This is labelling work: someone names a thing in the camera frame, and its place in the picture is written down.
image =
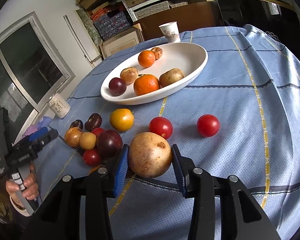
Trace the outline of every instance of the table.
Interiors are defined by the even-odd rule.
[[[282,44],[246,25],[212,27],[183,32],[182,42],[199,44],[209,60],[202,73],[184,89],[152,103],[124,106],[135,122],[121,133],[124,143],[162,115],[172,122],[182,155],[213,176],[235,174],[264,208],[280,237],[290,239],[300,226],[300,62]],[[102,127],[110,129],[111,112],[122,106],[100,96],[104,78],[133,54],[165,43],[164,38],[140,43],[106,58],[76,87],[67,100],[68,115],[50,126],[64,135],[71,122],[84,122],[100,113]],[[220,120],[217,135],[202,138],[196,121],[202,114]],[[88,174],[82,157],[61,138],[47,145],[35,160],[44,199],[66,174]],[[182,198],[172,166],[156,179],[126,180],[123,197],[108,199],[114,239],[187,239],[193,199]],[[220,239],[220,204],[216,197],[215,239]]]

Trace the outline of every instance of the oval white plate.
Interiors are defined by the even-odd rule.
[[[163,51],[162,57],[159,60],[156,60],[149,68],[143,68],[139,65],[139,53],[119,64],[111,71],[111,73],[109,73],[101,85],[101,96],[106,101],[119,105],[139,105],[149,103],[169,96],[184,88],[200,74],[208,61],[207,51],[197,44],[178,42],[163,44],[159,47]],[[127,67],[134,67],[138,70],[139,74],[152,74],[158,79],[168,70],[179,68],[183,71],[185,77],[171,85],[142,96],[136,96],[132,83],[127,86],[127,90],[121,96],[114,97],[109,91],[109,82],[114,77],[120,77],[121,71]]]

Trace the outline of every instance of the metal screw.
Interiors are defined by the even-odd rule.
[[[98,169],[98,172],[99,172],[100,174],[105,174],[107,171],[108,171],[108,170],[107,170],[107,168],[105,168],[105,167],[101,167],[101,168]]]
[[[202,170],[201,168],[194,168],[194,169],[193,169],[193,172],[194,172],[195,174],[201,174],[201,173],[203,173],[203,170]]]
[[[68,182],[68,181],[71,180],[71,176],[70,176],[70,175],[63,176],[63,177],[62,177],[62,180],[63,180],[64,182]]]
[[[234,176],[234,175],[231,175],[229,177],[229,180],[232,181],[232,182],[237,182],[238,181],[238,177],[237,176]]]

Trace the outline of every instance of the tablecloth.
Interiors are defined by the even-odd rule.
[[[170,145],[213,176],[237,175],[260,203],[283,240],[300,226],[300,62],[281,43],[246,25],[213,27],[180,34],[182,42],[203,46],[209,55],[201,74],[180,91],[148,104],[124,106],[135,116],[133,127],[120,133],[124,143],[143,131],[158,115],[173,126]],[[109,116],[122,106],[103,100],[100,87],[119,63],[153,46],[158,38],[120,51],[93,69],[76,87],[71,110],[50,124],[61,136],[71,122],[84,122],[100,113],[102,127],[111,129]],[[202,138],[197,119],[215,115],[221,124],[213,137]],[[47,145],[35,160],[41,196],[66,174],[88,174],[82,157],[61,138]],[[127,179],[123,198],[108,199],[115,240],[187,239],[193,199],[177,190],[172,166],[161,177]],[[215,239],[220,239],[220,203],[216,202]]]

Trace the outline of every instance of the human hand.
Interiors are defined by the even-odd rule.
[[[30,170],[31,171],[35,170],[35,166],[32,162],[30,164]],[[33,200],[37,196],[39,196],[39,186],[37,183],[36,176],[33,172],[31,172],[29,176],[23,181],[23,185],[26,187],[26,190],[22,192],[22,195],[27,200]],[[11,180],[7,180],[6,190],[10,195],[11,199],[14,201],[14,203],[17,204],[19,207],[23,208],[24,206],[16,194],[16,192],[19,191],[19,185],[17,185],[15,182]]]

